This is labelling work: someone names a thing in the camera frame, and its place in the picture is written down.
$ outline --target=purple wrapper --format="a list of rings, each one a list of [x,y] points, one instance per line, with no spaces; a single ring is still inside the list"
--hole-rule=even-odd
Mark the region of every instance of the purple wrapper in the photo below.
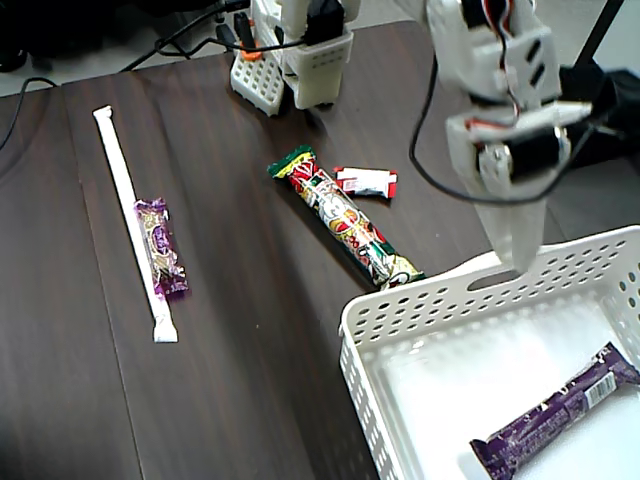
[[[608,343],[580,373],[534,409],[471,448],[493,480],[509,480],[540,450],[640,373]]]
[[[188,290],[184,267],[178,265],[178,254],[171,241],[166,203],[162,198],[151,202],[138,200],[134,209],[145,239],[156,294],[164,296]]]

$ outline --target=wooden table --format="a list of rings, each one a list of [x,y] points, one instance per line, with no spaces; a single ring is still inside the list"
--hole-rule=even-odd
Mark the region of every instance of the wooden table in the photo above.
[[[429,275],[488,250],[474,209],[407,160],[431,55],[416,25],[360,30],[338,103],[276,119],[231,92],[225,55],[30,94],[0,156],[18,161],[0,179],[0,478],[376,478],[337,334],[372,287],[266,167],[308,143],[326,169],[398,170],[393,202],[358,203]],[[171,210],[192,288],[177,344],[152,343],[91,115],[106,104],[138,196]],[[458,186],[444,119],[463,108],[439,89],[418,149]],[[550,213],[546,240],[564,239]]]

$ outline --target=snack wrapper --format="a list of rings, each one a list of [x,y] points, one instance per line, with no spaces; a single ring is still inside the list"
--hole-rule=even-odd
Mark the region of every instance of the snack wrapper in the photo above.
[[[486,442],[472,440],[471,448],[493,480],[509,480],[523,464],[624,384],[640,385],[640,373],[608,343],[561,390]]]
[[[409,260],[398,255],[327,172],[318,168],[311,147],[299,147],[268,171],[274,178],[289,180],[375,286],[386,289],[425,278]]]
[[[391,199],[396,196],[398,172],[368,168],[336,167],[336,183],[347,195],[378,195]]]
[[[156,295],[166,296],[189,289],[184,267],[178,265],[171,232],[169,211],[162,198],[151,202],[138,200],[134,210],[142,229],[147,255],[153,270]]]

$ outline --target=white plastic basket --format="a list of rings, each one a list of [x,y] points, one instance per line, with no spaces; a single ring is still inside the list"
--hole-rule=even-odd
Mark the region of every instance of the white plastic basket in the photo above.
[[[340,365],[382,480],[485,480],[469,441],[550,396],[607,342],[640,368],[640,227],[544,247],[519,278],[493,254],[365,295]],[[640,390],[564,432],[516,478],[640,478]]]

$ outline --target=black pole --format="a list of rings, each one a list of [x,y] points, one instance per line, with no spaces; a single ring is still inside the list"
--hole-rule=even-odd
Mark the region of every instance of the black pole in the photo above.
[[[624,0],[607,0],[596,24],[593,26],[589,38],[582,47],[580,55],[576,60],[576,65],[586,65],[593,62],[593,56],[596,54],[602,39],[607,34],[609,27],[613,23],[614,18],[618,14]]]

